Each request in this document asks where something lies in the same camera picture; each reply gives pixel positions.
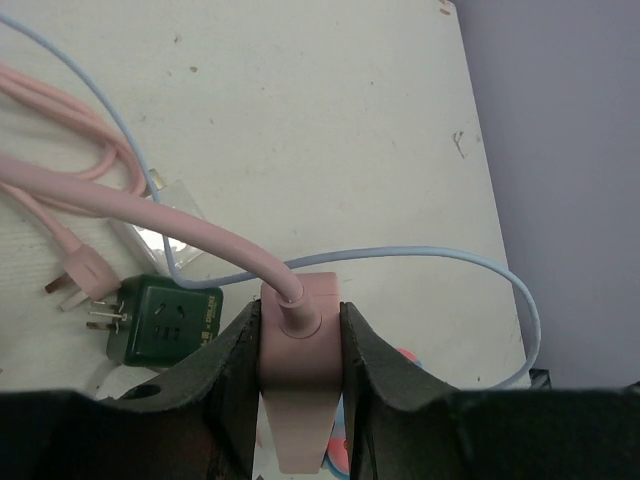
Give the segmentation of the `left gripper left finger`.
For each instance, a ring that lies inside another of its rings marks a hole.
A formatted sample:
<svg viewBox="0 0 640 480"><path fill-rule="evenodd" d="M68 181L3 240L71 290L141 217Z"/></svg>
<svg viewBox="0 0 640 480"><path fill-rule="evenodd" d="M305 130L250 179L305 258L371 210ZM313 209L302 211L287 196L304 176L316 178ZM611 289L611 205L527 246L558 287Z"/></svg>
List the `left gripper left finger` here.
<svg viewBox="0 0 640 480"><path fill-rule="evenodd" d="M260 304L118 399L73 390L1 396L4 479L249 479Z"/></svg>

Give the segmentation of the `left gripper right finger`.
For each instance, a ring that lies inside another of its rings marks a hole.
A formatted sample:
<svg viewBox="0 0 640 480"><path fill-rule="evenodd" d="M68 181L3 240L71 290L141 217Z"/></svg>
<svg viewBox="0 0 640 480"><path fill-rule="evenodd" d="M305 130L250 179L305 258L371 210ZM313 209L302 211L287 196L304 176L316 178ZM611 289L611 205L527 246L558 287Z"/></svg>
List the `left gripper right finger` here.
<svg viewBox="0 0 640 480"><path fill-rule="evenodd" d="M354 479L635 479L639 392L459 390L341 307Z"/></svg>

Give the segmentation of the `dark green cube plug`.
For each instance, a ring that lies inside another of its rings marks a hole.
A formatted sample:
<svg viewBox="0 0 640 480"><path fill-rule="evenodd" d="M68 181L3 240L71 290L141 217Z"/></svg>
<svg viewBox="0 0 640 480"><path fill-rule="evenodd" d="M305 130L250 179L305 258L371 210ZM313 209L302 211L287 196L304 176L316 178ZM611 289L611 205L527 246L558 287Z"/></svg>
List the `dark green cube plug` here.
<svg viewBox="0 0 640 480"><path fill-rule="evenodd" d="M100 321L86 327L109 333L106 356L130 367L169 368L212 341L220 330L223 292L185 289L157 275L122 281L115 301L99 301Z"/></svg>

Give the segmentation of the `pink power strip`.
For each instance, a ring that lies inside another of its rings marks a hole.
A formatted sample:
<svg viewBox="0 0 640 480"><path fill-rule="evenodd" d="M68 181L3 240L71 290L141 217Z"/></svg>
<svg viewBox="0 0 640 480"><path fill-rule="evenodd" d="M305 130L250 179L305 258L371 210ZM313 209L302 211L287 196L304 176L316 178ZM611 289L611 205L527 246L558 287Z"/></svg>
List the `pink power strip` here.
<svg viewBox="0 0 640 480"><path fill-rule="evenodd" d="M343 385L340 291L333 272L299 274L301 301L261 287L258 384L279 469L319 472Z"/></svg>

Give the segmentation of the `white charger plug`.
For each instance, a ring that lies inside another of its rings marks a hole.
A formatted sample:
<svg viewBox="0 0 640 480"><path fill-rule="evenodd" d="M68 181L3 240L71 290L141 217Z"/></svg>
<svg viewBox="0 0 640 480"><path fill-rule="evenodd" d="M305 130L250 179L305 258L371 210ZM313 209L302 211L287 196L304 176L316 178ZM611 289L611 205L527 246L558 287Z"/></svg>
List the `white charger plug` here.
<svg viewBox="0 0 640 480"><path fill-rule="evenodd" d="M186 187L179 181L166 183L158 172L146 172L149 205L144 209L150 220L141 224L113 218L109 221L139 263L146 269L174 280L187 289L221 287L251 280L241 273L215 279L194 280L185 277L184 267L193 263L203 251L185 240L188 227L204 226L206 220Z"/></svg>

